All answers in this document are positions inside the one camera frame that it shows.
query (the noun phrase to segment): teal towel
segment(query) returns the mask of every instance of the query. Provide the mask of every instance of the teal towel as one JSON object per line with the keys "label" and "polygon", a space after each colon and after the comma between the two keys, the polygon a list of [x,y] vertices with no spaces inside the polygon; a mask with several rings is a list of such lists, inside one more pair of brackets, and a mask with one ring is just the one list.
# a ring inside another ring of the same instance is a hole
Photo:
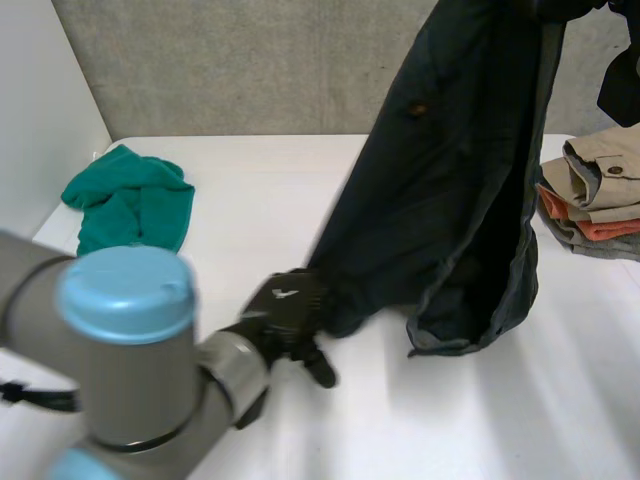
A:
{"label": "teal towel", "polygon": [[177,252],[184,242],[195,188],[180,167],[120,145],[78,174],[62,201],[84,212],[78,256],[118,245]]}

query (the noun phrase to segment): white table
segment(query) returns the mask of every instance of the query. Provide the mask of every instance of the white table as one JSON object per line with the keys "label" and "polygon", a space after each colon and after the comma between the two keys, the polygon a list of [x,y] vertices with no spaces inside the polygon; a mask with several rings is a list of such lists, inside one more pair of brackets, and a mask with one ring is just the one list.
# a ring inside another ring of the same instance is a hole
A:
{"label": "white table", "polygon": [[[543,158],[566,136],[546,136]],[[300,265],[363,136],[133,138],[181,165],[196,197],[183,255],[200,337],[234,321],[274,271]],[[60,207],[36,240],[73,252]],[[229,432],[191,478],[216,480],[634,480],[640,478],[640,265],[564,251],[539,219],[540,294],[528,320],[463,358],[406,358],[404,319],[381,313],[325,340],[338,388],[274,372],[265,416]],[[69,383],[0,357],[0,376]],[[82,434],[78,416],[0,406],[0,478],[35,479]]]}

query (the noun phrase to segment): black garment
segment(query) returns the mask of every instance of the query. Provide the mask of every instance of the black garment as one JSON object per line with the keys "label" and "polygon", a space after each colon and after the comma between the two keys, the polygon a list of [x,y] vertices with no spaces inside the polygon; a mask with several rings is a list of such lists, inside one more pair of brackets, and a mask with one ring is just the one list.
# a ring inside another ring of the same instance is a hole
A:
{"label": "black garment", "polygon": [[441,0],[402,65],[309,266],[353,333],[416,305],[415,353],[460,355],[524,320],[537,292],[530,219],[564,24],[506,0]]}

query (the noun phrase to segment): folded garment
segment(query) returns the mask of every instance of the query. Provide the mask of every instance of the folded garment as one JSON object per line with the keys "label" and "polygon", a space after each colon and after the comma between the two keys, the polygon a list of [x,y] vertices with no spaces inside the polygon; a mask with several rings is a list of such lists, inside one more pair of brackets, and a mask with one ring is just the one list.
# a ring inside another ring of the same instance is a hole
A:
{"label": "folded garment", "polygon": [[[551,219],[571,220],[569,207],[562,198],[542,185],[538,186],[538,192]],[[640,219],[609,223],[593,223],[590,220],[579,220],[575,223],[584,236],[594,242],[640,232]]]}
{"label": "folded garment", "polygon": [[587,239],[571,220],[554,220],[540,199],[538,214],[553,236],[571,252],[603,259],[640,261],[640,234],[623,235],[615,239],[593,242]]}
{"label": "folded garment", "polygon": [[640,125],[568,140],[564,151],[542,170],[570,207],[594,223],[640,218]]}
{"label": "folded garment", "polygon": [[195,189],[180,167],[120,145],[78,174],[62,193],[82,210],[77,254],[119,245],[177,252],[184,242]]}

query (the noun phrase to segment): button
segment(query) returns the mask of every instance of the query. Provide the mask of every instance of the button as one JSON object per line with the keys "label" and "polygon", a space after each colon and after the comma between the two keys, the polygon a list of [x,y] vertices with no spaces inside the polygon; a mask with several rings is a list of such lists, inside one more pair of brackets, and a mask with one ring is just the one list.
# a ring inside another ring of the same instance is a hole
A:
{"label": "button", "polygon": [[418,118],[427,113],[428,110],[424,103],[414,103],[409,107],[409,115]]}

